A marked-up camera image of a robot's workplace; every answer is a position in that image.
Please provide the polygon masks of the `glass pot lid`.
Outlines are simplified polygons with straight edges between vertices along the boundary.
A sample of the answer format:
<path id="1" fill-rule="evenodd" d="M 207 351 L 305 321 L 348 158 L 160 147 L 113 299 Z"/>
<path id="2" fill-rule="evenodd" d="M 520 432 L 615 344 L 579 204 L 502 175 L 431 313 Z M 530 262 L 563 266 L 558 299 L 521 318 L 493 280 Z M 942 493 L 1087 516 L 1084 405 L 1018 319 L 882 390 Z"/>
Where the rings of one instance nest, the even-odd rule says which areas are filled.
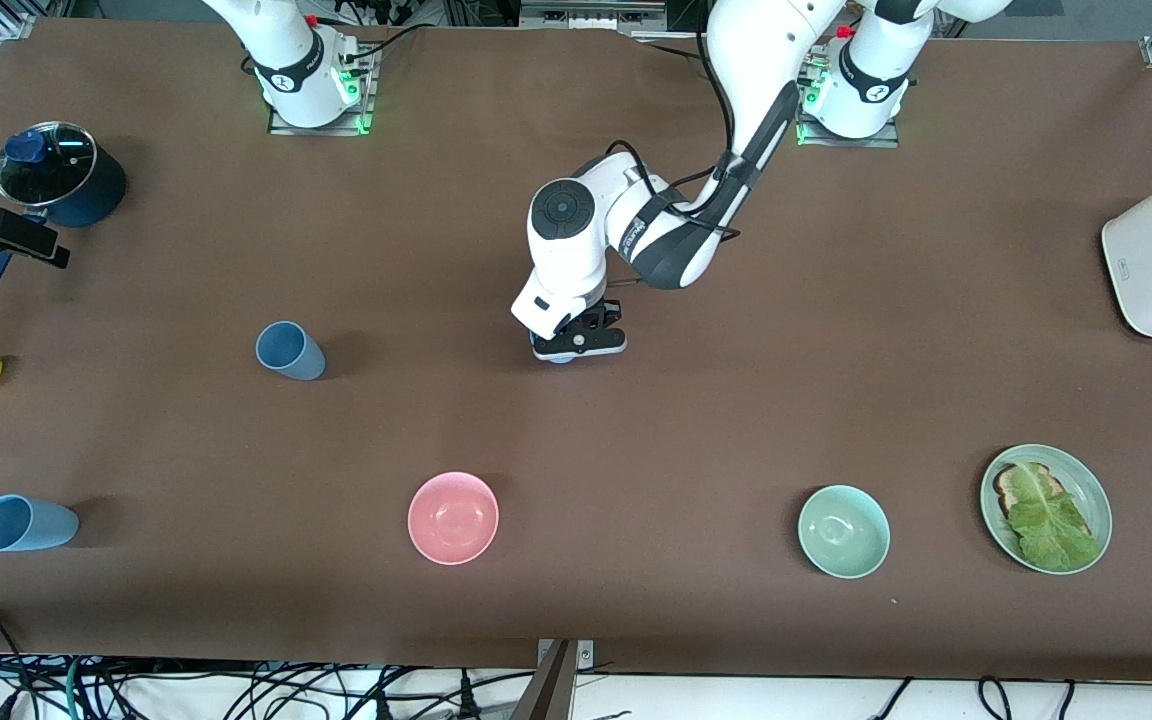
<path id="1" fill-rule="evenodd" d="M 0 151 L 0 195 L 18 205 L 65 199 L 90 176 L 97 145 L 84 129 L 51 120 L 15 132 Z"/>

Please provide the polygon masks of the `dark blue pot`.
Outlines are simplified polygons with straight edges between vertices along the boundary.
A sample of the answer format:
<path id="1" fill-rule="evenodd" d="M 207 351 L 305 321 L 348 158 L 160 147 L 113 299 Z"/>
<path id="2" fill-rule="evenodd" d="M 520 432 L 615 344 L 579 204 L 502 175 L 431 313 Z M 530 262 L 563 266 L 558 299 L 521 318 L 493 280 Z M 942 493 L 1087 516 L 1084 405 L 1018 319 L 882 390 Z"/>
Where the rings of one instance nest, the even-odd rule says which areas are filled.
<path id="1" fill-rule="evenodd" d="M 77 188 L 76 191 L 65 196 L 65 199 L 50 202 L 46 205 L 29 206 L 18 205 L 17 202 L 14 202 L 15 205 L 24 209 L 22 215 L 41 217 L 46 220 L 47 227 L 56 232 L 58 227 L 79 229 L 100 223 L 101 220 L 109 217 L 118 209 L 119 202 L 123 200 L 126 196 L 126 172 L 122 164 L 114 156 L 111 156 L 109 151 L 104 149 L 91 132 L 88 132 L 88 135 L 96 142 L 97 156 L 93 169 L 90 176 L 88 176 L 86 182 Z M 14 256 L 17 255 L 0 252 L 0 279 L 3 278 L 6 268 L 8 268 L 10 259 Z"/>

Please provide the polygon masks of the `pink bowl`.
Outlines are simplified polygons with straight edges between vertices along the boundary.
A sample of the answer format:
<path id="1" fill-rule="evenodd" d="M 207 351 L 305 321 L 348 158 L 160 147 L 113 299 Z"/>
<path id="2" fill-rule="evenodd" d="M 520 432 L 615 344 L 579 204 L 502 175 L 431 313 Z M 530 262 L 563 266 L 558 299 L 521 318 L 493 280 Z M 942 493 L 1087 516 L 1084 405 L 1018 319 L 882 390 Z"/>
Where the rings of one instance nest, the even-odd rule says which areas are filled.
<path id="1" fill-rule="evenodd" d="M 499 503 L 488 483 L 447 471 L 420 484 L 407 511 L 408 535 L 434 564 L 467 564 L 488 550 L 499 526 Z"/>

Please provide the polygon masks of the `grey metal box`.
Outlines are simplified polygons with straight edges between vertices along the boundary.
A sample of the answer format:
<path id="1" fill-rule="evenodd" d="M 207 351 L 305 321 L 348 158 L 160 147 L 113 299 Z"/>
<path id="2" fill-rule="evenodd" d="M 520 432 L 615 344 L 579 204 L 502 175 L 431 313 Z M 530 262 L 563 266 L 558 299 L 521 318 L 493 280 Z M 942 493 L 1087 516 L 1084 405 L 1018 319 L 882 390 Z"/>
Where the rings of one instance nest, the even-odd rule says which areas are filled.
<path id="1" fill-rule="evenodd" d="M 518 0 L 518 26 L 666 32 L 668 12 L 666 0 Z"/>

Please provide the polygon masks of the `pale green bowl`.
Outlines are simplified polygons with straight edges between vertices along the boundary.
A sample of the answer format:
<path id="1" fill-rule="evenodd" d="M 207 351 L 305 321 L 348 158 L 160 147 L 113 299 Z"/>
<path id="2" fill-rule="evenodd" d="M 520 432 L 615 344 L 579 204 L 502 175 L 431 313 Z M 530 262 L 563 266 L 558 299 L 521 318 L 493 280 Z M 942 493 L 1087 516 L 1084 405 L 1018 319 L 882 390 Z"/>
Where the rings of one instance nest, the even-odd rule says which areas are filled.
<path id="1" fill-rule="evenodd" d="M 890 521 L 863 488 L 817 488 L 801 507 L 797 541 L 806 559 L 829 577 L 869 577 L 890 552 Z"/>

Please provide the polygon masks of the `dark slanted bar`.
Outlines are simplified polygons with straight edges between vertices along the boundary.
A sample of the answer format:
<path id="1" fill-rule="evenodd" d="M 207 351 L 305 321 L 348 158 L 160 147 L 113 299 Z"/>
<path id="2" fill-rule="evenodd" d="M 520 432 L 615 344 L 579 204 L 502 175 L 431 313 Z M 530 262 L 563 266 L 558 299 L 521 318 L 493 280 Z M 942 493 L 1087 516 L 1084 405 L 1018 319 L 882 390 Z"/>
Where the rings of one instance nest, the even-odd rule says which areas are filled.
<path id="1" fill-rule="evenodd" d="M 550 641 L 508 720 L 570 720 L 579 660 L 579 641 Z"/>

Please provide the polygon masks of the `toast slice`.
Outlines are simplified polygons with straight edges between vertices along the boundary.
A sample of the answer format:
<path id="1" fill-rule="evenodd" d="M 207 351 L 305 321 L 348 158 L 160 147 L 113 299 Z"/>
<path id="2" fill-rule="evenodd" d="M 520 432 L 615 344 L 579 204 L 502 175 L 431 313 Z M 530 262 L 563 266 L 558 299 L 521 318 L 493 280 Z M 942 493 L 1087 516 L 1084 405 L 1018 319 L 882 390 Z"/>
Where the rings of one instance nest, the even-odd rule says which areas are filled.
<path id="1" fill-rule="evenodd" d="M 1078 533 L 1091 528 L 1064 483 L 1041 462 L 1015 462 L 996 475 L 995 492 L 1007 523 L 1018 536 Z"/>

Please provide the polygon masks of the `green lettuce leaf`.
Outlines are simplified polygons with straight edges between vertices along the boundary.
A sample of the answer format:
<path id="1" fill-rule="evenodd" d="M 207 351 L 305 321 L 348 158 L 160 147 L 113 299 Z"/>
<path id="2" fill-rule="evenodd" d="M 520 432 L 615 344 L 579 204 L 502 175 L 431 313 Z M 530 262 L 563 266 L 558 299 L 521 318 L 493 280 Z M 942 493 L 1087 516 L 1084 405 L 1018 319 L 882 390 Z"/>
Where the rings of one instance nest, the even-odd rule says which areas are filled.
<path id="1" fill-rule="evenodd" d="M 1007 524 L 1018 538 L 1020 555 L 1046 571 L 1076 571 L 1100 556 L 1074 498 L 1049 468 L 1018 462 L 996 477 Z"/>

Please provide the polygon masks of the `pale green plate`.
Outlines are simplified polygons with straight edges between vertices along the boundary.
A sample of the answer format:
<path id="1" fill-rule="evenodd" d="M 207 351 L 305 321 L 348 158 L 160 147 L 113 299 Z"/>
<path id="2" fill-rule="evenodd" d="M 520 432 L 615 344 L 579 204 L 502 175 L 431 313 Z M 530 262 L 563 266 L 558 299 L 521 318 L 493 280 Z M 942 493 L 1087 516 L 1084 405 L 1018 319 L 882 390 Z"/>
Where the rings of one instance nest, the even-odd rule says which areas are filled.
<path id="1" fill-rule="evenodd" d="M 1064 483 L 1064 487 L 1071 493 L 1076 507 L 1082 511 L 1083 518 L 1087 521 L 1087 526 L 1091 528 L 1096 541 L 1100 544 L 1100 556 L 1092 564 L 1076 571 L 1056 573 L 1038 569 L 1037 566 L 1029 564 L 1021 558 L 1018 538 L 1011 533 L 1011 528 L 1007 523 L 995 492 L 996 475 L 1015 462 L 1041 462 L 1051 469 L 1052 473 L 1056 475 L 1058 479 Z M 1055 577 L 1068 577 L 1068 575 L 1093 568 L 1106 555 L 1108 547 L 1111 547 L 1112 536 L 1114 536 L 1114 515 L 1112 515 L 1111 502 L 1108 502 L 1108 497 L 1100 480 L 1084 462 L 1068 452 L 1047 445 L 1011 446 L 1001 450 L 995 458 L 990 461 L 980 479 L 979 510 L 984 526 L 1007 556 L 1018 561 L 1024 568 L 1055 575 Z"/>

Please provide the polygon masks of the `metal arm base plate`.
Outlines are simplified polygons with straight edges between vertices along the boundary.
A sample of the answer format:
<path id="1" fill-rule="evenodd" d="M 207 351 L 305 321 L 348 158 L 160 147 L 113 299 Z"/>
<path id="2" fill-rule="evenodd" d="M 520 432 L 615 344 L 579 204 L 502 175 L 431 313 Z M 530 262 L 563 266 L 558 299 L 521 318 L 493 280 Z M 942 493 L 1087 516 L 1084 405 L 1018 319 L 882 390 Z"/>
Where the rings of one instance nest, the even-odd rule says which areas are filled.
<path id="1" fill-rule="evenodd" d="M 797 145 L 896 149 L 899 132 L 893 115 L 888 115 L 886 123 L 878 128 L 877 132 L 861 138 L 840 135 L 826 123 L 826 119 L 823 118 L 826 104 L 831 99 L 840 100 L 844 97 L 844 94 L 835 92 L 835 88 L 840 88 L 840 85 L 838 85 L 838 81 L 832 79 L 832 73 L 828 69 L 829 59 L 829 50 L 826 45 L 814 45 L 809 51 L 803 68 L 799 69 L 799 90 L 803 91 L 803 96 L 799 99 L 799 114 L 797 114 L 795 126 Z"/>
<path id="2" fill-rule="evenodd" d="M 380 61 L 374 56 L 324 70 L 329 88 L 325 96 L 328 109 L 340 113 L 321 124 L 297 126 L 270 106 L 268 132 L 282 136 L 361 137 L 371 132 L 376 113 L 376 91 L 380 79 Z"/>

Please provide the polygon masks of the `small metal bracket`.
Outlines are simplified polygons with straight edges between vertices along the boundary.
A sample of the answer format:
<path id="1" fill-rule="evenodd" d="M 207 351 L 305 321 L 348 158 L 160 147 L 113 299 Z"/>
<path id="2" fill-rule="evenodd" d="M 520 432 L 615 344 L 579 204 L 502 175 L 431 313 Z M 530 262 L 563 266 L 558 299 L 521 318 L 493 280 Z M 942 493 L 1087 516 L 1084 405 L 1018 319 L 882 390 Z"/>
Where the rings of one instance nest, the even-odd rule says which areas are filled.
<path id="1" fill-rule="evenodd" d="M 553 639 L 540 639 L 538 642 L 538 667 L 543 664 L 545 655 L 550 651 L 550 646 L 554 643 Z M 584 670 L 594 669 L 594 641 L 581 639 L 573 641 L 573 655 L 576 657 L 576 670 L 584 673 Z"/>

